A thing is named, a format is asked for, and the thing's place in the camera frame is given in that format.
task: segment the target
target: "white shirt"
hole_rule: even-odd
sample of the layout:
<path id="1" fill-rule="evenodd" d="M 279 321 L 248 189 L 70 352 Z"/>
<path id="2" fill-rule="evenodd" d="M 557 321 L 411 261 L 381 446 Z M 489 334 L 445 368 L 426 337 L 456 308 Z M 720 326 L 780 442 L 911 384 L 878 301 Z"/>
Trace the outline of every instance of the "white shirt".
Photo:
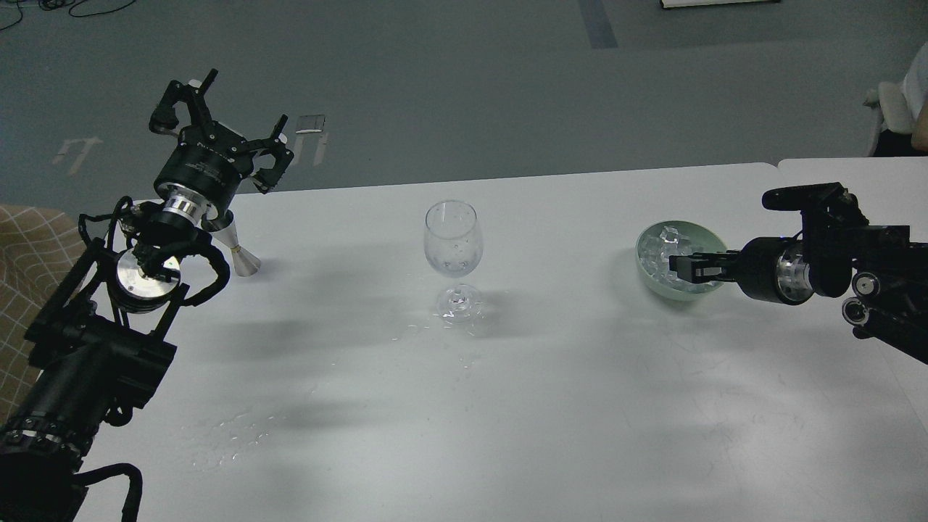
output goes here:
<path id="1" fill-rule="evenodd" d="M 922 46 L 902 80 L 902 95 L 906 97 L 912 119 L 918 120 L 925 98 L 928 98 L 928 44 Z"/>

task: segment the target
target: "light green bowl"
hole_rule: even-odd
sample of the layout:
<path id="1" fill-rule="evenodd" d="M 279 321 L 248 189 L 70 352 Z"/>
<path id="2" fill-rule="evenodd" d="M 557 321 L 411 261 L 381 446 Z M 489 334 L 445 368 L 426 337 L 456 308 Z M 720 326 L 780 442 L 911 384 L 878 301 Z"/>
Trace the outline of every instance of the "light green bowl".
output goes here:
<path id="1" fill-rule="evenodd" d="M 641 278 L 644 280 L 645 286 L 650 288 L 655 294 L 665 297 L 667 299 L 673 299 L 675 301 L 695 301 L 700 297 L 703 297 L 706 294 L 709 294 L 713 290 L 718 289 L 720 284 L 709 285 L 709 284 L 700 284 L 697 285 L 697 288 L 693 291 L 682 291 L 671 286 L 667 286 L 665 283 L 656 280 L 651 275 L 648 274 L 647 270 L 644 269 L 644 265 L 641 263 L 641 244 L 650 236 L 656 236 L 661 233 L 661 230 L 664 227 L 674 227 L 681 234 L 690 238 L 693 244 L 701 245 L 704 252 L 725 252 L 727 249 L 722 240 L 718 239 L 711 230 L 708 228 L 700 227 L 695 223 L 690 223 L 689 221 L 661 221 L 660 223 L 655 223 L 650 227 L 644 229 L 643 232 L 638 236 L 638 240 L 635 241 L 635 262 L 638 265 L 638 273 L 641 275 Z"/>

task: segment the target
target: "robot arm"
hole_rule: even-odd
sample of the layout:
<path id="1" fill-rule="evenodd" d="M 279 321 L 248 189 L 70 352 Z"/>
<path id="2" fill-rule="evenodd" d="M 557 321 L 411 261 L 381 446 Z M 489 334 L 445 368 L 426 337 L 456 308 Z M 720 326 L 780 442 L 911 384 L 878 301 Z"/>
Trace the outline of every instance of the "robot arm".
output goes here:
<path id="1" fill-rule="evenodd" d="M 153 132 L 172 134 L 179 125 L 174 104 L 184 101 L 190 112 L 191 125 L 176 135 L 177 147 L 155 179 L 162 202 L 134 204 L 126 197 L 111 215 L 80 216 L 78 229 L 87 249 L 26 333 L 35 342 L 29 362 L 43 372 L 0 427 L 0 520 L 71 521 L 90 484 L 119 474 L 130 477 L 122 520 L 135 520 L 141 497 L 138 470 L 116 464 L 78 473 L 83 459 L 103 422 L 129 423 L 134 409 L 154 395 L 174 359 L 176 346 L 164 338 L 180 308 L 205 303 L 228 283 L 229 266 L 211 244 L 211 234 L 223 241 L 235 236 L 228 233 L 228 206 L 239 183 L 253 177 L 267 192 L 292 158 L 281 134 L 286 116 L 271 137 L 252 141 L 213 120 L 203 95 L 215 76 L 212 70 L 202 83 L 171 82 L 151 116 Z M 252 174 L 256 154 L 271 154 L 276 162 Z M 108 239 L 91 240 L 86 222 L 105 220 L 110 222 Z M 121 252 L 113 250 L 117 225 L 126 238 Z M 191 255 L 207 258 L 216 280 L 187 297 L 180 267 Z M 112 320 L 98 316 L 91 300 L 101 285 L 113 307 Z M 155 330 L 130 328 L 129 314 L 159 308 L 164 310 Z"/>
<path id="2" fill-rule="evenodd" d="M 858 339 L 876 337 L 928 363 L 928 244 L 909 241 L 908 226 L 872 226 L 857 197 L 840 183 L 766 192 L 768 210 L 799 211 L 792 238 L 755 238 L 740 251 L 671 256 L 690 282 L 737 282 L 749 297 L 801 305 L 812 294 L 840 297 Z"/>

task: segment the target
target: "glass base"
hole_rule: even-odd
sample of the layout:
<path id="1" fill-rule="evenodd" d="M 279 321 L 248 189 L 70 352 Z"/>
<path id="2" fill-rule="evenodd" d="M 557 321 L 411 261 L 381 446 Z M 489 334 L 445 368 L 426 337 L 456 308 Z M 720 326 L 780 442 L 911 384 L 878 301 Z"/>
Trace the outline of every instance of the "glass base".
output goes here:
<path id="1" fill-rule="evenodd" d="M 438 317 L 458 324 L 476 320 L 483 308 L 480 291 L 468 284 L 456 284 L 438 294 Z"/>

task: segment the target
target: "bowl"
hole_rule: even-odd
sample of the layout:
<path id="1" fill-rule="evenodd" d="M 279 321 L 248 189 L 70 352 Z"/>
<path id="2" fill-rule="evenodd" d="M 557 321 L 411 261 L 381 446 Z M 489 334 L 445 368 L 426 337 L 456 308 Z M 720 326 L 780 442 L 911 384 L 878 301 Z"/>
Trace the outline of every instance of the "bowl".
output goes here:
<path id="1" fill-rule="evenodd" d="M 686 281 L 671 283 L 667 279 L 661 277 L 662 274 L 660 270 L 662 267 L 666 266 L 667 261 L 655 258 L 653 254 L 648 254 L 647 249 L 650 247 L 651 252 L 654 252 L 654 239 L 650 238 L 655 238 L 658 242 L 657 245 L 668 245 L 665 252 L 668 250 L 671 252 L 673 251 L 673 247 L 669 247 L 672 243 L 664 243 L 664 240 L 661 239 L 661 233 L 664 231 L 664 227 L 675 229 L 679 232 L 680 237 L 689 239 L 693 252 L 725 252 L 727 250 L 725 244 L 712 232 L 712 230 L 695 223 L 679 220 L 655 223 L 645 228 L 644 231 L 638 235 L 638 240 L 635 241 L 635 259 L 638 265 L 638 274 L 640 274 L 641 278 L 644 280 L 645 286 L 651 289 L 655 294 L 675 301 L 694 301 L 722 286 L 722 283 L 718 281 L 701 284 L 691 284 Z M 656 271 L 653 270 L 654 266 L 649 264 L 649 259 L 657 262 Z"/>

